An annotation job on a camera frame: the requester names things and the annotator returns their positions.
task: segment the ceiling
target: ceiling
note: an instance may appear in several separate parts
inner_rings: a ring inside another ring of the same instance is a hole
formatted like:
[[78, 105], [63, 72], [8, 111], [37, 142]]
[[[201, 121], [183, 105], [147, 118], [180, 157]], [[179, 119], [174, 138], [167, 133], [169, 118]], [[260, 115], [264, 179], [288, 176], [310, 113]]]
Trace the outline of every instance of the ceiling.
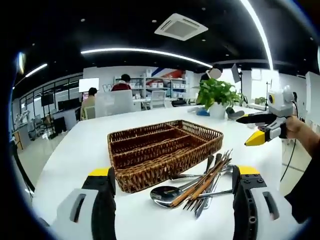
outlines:
[[[292, 75], [318, 72], [317, 45], [289, 12], [279, 7], [275, 0], [250, 2], [268, 38], [274, 68]], [[227, 61], [225, 67], [230, 67], [233, 61], [242, 60], [243, 69], [268, 68], [260, 35], [239, 0], [162, 0], [149, 4], [145, 1], [117, 0], [112, 3], [84, 3], [77, 2], [71, 6], [66, 3], [42, 3], [42, 6], [26, 4], [15, 10], [16, 27], [7, 26], [6, 29], [6, 46], [11, 57], [17, 52], [25, 53], [24, 74], [44, 63], [48, 67], [25, 79], [24, 75], [17, 75], [15, 84], [23, 80], [16, 85], [14, 97], [43, 83], [93, 66], [155, 66], [195, 72], [206, 70], [206, 67], [196, 63], [149, 53], [80, 53], [97, 48], [145, 48], [187, 56], [208, 64]], [[312, 11], [317, 7], [305, 6], [305, 11], [309, 9], [310, 14], [316, 14]], [[209, 30], [187, 41], [154, 34], [157, 27], [173, 13], [191, 18]]]

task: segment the whiteboard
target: whiteboard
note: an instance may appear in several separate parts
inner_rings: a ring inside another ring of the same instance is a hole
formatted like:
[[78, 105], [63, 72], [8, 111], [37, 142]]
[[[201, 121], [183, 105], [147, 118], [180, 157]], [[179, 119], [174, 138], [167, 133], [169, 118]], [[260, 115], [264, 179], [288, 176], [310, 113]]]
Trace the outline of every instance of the whiteboard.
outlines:
[[99, 78], [84, 78], [79, 79], [79, 93], [88, 92], [90, 88], [99, 90]]

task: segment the white tabletop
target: white tabletop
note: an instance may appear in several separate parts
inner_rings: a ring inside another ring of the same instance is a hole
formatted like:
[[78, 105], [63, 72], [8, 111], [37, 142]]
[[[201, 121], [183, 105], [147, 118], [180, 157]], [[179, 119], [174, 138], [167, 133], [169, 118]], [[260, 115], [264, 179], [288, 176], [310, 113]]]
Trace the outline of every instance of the white tabletop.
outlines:
[[247, 106], [253, 109], [261, 110], [261, 111], [265, 111], [265, 109], [267, 110], [269, 109], [269, 107], [266, 105], [260, 105], [255, 103], [248, 103]]
[[[169, 98], [169, 97], [165, 98], [165, 101], [175, 101], [175, 100], [178, 100], [178, 98]], [[148, 103], [150, 101], [151, 101], [150, 97], [140, 98], [140, 99], [133, 99], [134, 103]]]
[[[80, 121], [64, 137], [43, 168], [35, 187], [33, 208], [52, 224], [58, 205], [75, 188], [81, 188], [88, 173], [96, 168], [110, 166], [107, 134], [115, 131], [156, 124], [171, 120], [186, 120], [223, 132], [221, 153], [233, 149], [232, 164], [253, 166], [260, 171], [269, 187], [279, 189], [282, 165], [282, 144], [279, 138], [261, 146], [245, 146], [245, 141], [256, 129], [231, 120], [215, 120], [207, 116], [188, 113], [187, 107], [172, 107]], [[234, 107], [237, 111], [255, 113], [254, 109]], [[206, 161], [189, 169], [187, 173], [200, 174]], [[180, 186], [185, 181], [170, 180], [158, 186]], [[217, 191], [232, 187], [230, 176], [222, 176]], [[209, 209], [199, 219], [193, 212], [162, 208], [150, 199], [146, 190], [128, 194], [116, 189], [115, 232], [118, 240], [135, 239], [232, 239], [234, 210], [232, 194], [212, 199]]]

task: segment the cutlery tray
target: cutlery tray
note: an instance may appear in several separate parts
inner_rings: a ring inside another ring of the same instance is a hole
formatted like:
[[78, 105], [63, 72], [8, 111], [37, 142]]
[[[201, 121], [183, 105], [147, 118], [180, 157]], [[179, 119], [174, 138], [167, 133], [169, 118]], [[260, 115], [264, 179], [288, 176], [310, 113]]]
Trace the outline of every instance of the cutlery tray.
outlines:
[[122, 191], [135, 193], [180, 174], [222, 147], [224, 135], [184, 120], [108, 134], [115, 178]]

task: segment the air conditioning vent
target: air conditioning vent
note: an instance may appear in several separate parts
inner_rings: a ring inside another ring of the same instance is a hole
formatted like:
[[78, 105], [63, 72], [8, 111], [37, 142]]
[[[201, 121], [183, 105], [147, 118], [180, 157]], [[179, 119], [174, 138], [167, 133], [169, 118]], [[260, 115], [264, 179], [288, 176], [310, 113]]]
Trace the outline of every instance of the air conditioning vent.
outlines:
[[165, 20], [154, 33], [185, 41], [207, 30], [208, 28], [200, 23], [174, 13]]

